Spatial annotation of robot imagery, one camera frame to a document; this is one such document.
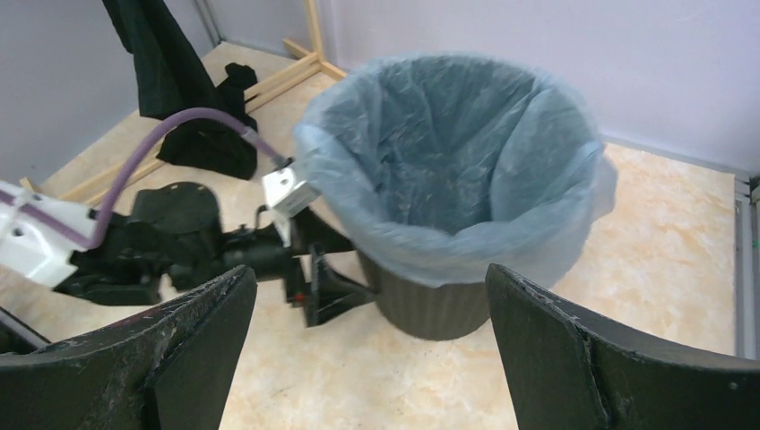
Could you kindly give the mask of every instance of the black trash can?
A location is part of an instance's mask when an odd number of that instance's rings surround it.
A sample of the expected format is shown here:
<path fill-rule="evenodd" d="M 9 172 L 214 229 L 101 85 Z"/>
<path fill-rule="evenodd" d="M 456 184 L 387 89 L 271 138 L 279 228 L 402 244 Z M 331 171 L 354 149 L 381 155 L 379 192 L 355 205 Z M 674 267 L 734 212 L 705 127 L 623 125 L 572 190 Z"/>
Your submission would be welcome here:
<path fill-rule="evenodd" d="M 492 262 L 551 287 L 614 206 L 582 100 L 470 54 L 379 58 L 309 104 L 298 158 L 399 329 L 451 340 L 488 319 Z"/>

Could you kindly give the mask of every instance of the marble floor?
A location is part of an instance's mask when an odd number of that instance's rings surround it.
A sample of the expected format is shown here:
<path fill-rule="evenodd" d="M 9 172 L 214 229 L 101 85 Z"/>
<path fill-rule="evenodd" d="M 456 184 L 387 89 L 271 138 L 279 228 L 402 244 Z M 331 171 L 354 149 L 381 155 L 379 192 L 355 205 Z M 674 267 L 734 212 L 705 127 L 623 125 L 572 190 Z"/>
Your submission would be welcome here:
<path fill-rule="evenodd" d="M 204 58 L 216 81 L 229 61 L 265 77 L 292 60 L 228 44 Z M 332 83 L 319 74 L 257 109 L 262 136 L 292 153 L 293 125 Z M 43 186 L 59 194 L 123 159 L 154 124 L 130 116 Z M 639 330 L 731 354 L 734 177 L 615 145 L 608 155 L 619 171 L 617 207 L 594 225 L 582 258 L 555 291 Z M 257 177 L 271 170 L 260 165 Z M 165 166 L 126 190 L 117 208 L 128 211 L 139 189 L 180 180 L 217 193 L 226 229 L 253 223 L 263 203 L 256 179 Z M 340 228 L 323 202 L 315 208 Z M 331 263 L 363 281 L 354 254 Z M 59 296 L 7 271 L 0 272 L 0 305 L 52 340 L 142 309 Z M 427 342 L 397 331 L 367 305 L 306 330 L 301 312 L 283 303 L 280 282 L 261 283 L 221 428 L 356 427 L 516 429 L 490 322 L 463 339 Z"/>

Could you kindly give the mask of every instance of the cable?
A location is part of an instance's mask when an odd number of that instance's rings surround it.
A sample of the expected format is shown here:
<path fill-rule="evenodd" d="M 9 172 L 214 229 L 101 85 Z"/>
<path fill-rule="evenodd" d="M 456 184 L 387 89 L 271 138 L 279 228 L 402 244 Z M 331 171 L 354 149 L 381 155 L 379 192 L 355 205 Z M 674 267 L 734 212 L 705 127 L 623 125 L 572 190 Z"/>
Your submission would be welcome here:
<path fill-rule="evenodd" d="M 98 216 L 95 218 L 95 229 L 92 232 L 91 237 L 82 235 L 53 216 L 45 213 L 37 207 L 30 206 L 29 204 L 22 206 L 20 211 L 42 224 L 47 225 L 61 236 L 66 237 L 84 249 L 97 248 L 103 243 L 103 239 L 105 238 L 108 229 L 108 223 L 113 216 L 114 206 L 118 201 L 119 195 L 121 195 L 126 188 L 126 183 L 129 180 L 129 177 L 132 176 L 145 156 L 148 155 L 148 152 L 151 151 L 151 148 L 154 147 L 164 135 L 170 132 L 174 127 L 194 119 L 211 119 L 222 123 L 240 134 L 240 137 L 246 142 L 250 143 L 267 157 L 272 159 L 277 168 L 284 168 L 288 164 L 287 159 L 265 142 L 254 129 L 246 126 L 230 114 L 207 107 L 192 107 L 177 112 L 161 121 L 142 139 L 140 144 L 137 145 L 137 149 L 134 150 L 129 159 L 121 167 L 116 179 L 114 179 L 114 182 L 111 184 L 111 187 L 103 198 L 103 203 L 100 205 Z M 13 205 L 13 200 L 14 197 L 12 195 L 0 190 L 0 202 L 7 205 Z"/>

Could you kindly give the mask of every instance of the black cloth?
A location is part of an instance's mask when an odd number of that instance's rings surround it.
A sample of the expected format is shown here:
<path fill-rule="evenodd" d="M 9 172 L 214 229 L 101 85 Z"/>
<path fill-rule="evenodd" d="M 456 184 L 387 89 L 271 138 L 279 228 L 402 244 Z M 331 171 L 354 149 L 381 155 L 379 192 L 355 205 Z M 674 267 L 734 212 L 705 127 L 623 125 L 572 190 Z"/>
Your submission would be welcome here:
<path fill-rule="evenodd" d="M 227 66 L 214 87 L 203 63 L 162 0 L 103 0 L 122 45 L 133 55 L 140 115 L 164 119 L 187 108 L 223 110 L 257 130 L 243 91 L 257 82 L 253 69 Z M 250 179 L 256 150 L 234 131 L 210 120 L 180 125 L 164 139 L 159 159 Z"/>

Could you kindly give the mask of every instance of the wooden frame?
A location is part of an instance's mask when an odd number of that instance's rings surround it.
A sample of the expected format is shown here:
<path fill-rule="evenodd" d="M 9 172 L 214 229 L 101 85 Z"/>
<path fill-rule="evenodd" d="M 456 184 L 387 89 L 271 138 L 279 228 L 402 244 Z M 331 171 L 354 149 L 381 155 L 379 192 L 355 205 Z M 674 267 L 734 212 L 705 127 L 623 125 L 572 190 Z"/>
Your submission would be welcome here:
<path fill-rule="evenodd" d="M 255 111 L 317 73 L 322 72 L 336 81 L 346 76 L 343 70 L 329 63 L 324 55 L 322 31 L 319 25 L 319 15 L 315 0 L 304 0 L 304 8 L 307 13 L 307 25 L 313 49 L 306 49 L 293 40 L 284 39 L 282 43 L 285 45 L 285 49 L 296 57 L 298 61 L 246 90 L 245 98 L 246 100 L 250 99 L 246 103 L 247 113 Z M 127 185 L 134 184 L 165 164 L 163 161 L 156 159 L 159 149 L 160 144 L 156 145 L 148 153 L 142 164 L 129 177 Z M 74 189 L 57 196 L 57 198 L 69 202 L 97 205 L 102 201 L 108 191 L 108 186 L 117 177 L 121 167 L 121 164 L 119 164 L 108 168 L 76 186 Z M 21 180 L 21 184 L 34 193 L 44 193 L 44 190 L 32 183 L 27 177 Z"/>

